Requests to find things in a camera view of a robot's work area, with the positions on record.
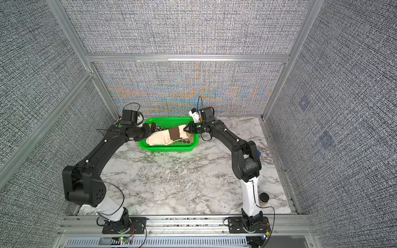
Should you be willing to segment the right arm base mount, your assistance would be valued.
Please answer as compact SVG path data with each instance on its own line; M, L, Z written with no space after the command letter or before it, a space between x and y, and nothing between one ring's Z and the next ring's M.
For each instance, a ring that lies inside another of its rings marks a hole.
M243 194L242 215L228 217L227 225L231 234L265 234L271 231L268 217L263 215L263 208L259 206L258 178L240 181Z

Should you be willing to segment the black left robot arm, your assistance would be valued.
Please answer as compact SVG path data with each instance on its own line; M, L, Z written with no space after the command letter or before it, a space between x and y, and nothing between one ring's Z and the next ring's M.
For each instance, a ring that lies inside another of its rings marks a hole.
M152 134L149 124L139 122L139 117L143 117L141 112L123 110L121 119L107 128L103 139L85 158L63 169L67 201L96 207L104 200L106 185L100 175L107 162L126 142L139 142Z

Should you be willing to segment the brown checkered argyle sock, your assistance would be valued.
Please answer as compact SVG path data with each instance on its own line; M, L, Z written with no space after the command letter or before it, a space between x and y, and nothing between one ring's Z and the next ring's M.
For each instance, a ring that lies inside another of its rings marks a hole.
M182 139L181 143L187 144L187 145L192 145L194 143L194 137L187 138L187 139Z

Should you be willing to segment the brown beige striped sock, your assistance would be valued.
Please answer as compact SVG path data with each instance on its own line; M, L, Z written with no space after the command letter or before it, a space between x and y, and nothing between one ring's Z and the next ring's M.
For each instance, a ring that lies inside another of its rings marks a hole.
M181 143L182 139L194 137L193 134L184 131L185 127L186 125L180 125L164 131L154 132L146 139L146 143L150 146L169 146L174 143Z

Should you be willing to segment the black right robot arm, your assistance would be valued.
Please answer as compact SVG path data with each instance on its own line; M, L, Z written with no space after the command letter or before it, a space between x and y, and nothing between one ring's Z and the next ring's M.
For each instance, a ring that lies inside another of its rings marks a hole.
M186 125L184 131L190 134L208 133L216 138L231 152L232 170L239 180L249 182L259 176L262 169L259 152L255 142L246 141L234 134L226 124L217 119L213 107L193 108L189 111L193 120Z

